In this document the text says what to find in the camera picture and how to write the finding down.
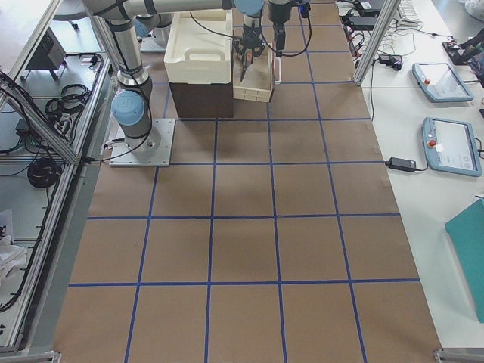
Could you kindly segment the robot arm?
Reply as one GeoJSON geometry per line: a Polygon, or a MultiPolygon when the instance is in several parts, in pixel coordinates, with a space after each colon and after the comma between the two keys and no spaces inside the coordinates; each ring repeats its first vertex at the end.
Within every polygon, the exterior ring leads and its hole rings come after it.
{"type": "Polygon", "coordinates": [[[264,1],[234,0],[234,7],[244,15],[242,36],[234,42],[234,51],[244,67],[253,63],[265,49],[262,44],[261,18],[264,1]]]}
{"type": "Polygon", "coordinates": [[[107,24],[107,40],[115,47],[114,59],[118,63],[117,79],[123,92],[113,99],[111,110],[122,127],[126,145],[131,152],[151,147],[153,121],[150,110],[152,79],[143,65],[137,44],[134,19],[137,16],[159,17],[178,12],[230,11],[237,9],[244,16],[243,35],[236,39],[237,49],[243,56],[262,44],[262,12],[269,8],[275,27],[276,52],[284,48],[284,24],[290,19],[293,1],[86,1],[87,10],[107,24]]]}

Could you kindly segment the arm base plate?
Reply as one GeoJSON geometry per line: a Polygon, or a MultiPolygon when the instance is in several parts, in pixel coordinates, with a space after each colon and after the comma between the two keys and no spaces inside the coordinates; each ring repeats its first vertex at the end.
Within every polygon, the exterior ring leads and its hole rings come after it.
{"type": "Polygon", "coordinates": [[[169,166],[175,123],[175,119],[154,119],[146,141],[125,138],[122,128],[117,126],[112,136],[122,141],[112,144],[108,163],[114,167],[169,166]]]}

